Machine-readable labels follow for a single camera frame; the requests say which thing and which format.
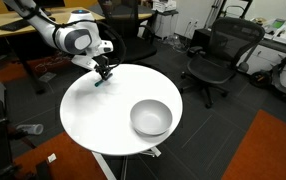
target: mesh chair back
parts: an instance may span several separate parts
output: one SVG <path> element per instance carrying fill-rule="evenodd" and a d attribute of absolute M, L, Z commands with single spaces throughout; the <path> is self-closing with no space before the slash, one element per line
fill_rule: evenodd
<path fill-rule="evenodd" d="M 98 2 L 107 23 L 123 38 L 137 36 L 138 0 L 98 0 Z"/>
<path fill-rule="evenodd" d="M 264 37 L 264 29 L 247 20 L 224 17 L 213 23 L 208 53 L 235 69 L 240 57 Z"/>

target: round white table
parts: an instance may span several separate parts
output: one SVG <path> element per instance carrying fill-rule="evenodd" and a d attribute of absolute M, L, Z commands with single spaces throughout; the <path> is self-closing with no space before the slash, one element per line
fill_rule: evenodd
<path fill-rule="evenodd" d="M 175 130 L 182 115 L 182 99 L 176 86 L 163 74 L 139 65 L 122 64 L 100 86 L 91 71 L 66 91 L 60 116 L 67 134 L 91 151 L 114 156 L 137 154 L 157 146 Z M 144 99 L 163 102 L 173 121 L 161 135 L 140 134 L 131 125 L 131 108 Z"/>

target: silver bowl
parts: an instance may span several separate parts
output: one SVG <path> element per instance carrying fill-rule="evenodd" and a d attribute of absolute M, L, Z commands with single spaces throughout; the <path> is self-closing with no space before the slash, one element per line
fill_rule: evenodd
<path fill-rule="evenodd" d="M 147 135 L 162 134 L 172 124 L 171 110 L 164 103 L 153 99 L 136 103 L 130 116 L 134 129 Z"/>

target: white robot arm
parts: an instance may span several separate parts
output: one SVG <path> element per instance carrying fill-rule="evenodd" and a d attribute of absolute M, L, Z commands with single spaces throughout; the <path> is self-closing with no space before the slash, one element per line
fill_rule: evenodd
<path fill-rule="evenodd" d="M 71 12 L 67 24 L 57 24 L 49 19 L 33 0 L 3 0 L 26 19 L 51 47 L 74 54 L 72 62 L 89 70 L 96 70 L 107 80 L 112 68 L 100 67 L 92 58 L 112 52 L 110 41 L 101 40 L 96 22 L 89 11 Z"/>

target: chair seat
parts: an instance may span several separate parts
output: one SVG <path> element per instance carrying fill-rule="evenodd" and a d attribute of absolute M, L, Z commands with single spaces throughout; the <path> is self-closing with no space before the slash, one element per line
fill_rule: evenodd
<path fill-rule="evenodd" d="M 223 84 L 235 74 L 235 71 L 206 60 L 199 54 L 188 63 L 188 69 L 197 79 L 210 84 Z"/>
<path fill-rule="evenodd" d="M 126 56 L 124 62 L 133 62 L 156 54 L 157 49 L 149 41 L 142 38 L 123 39 L 126 46 Z"/>

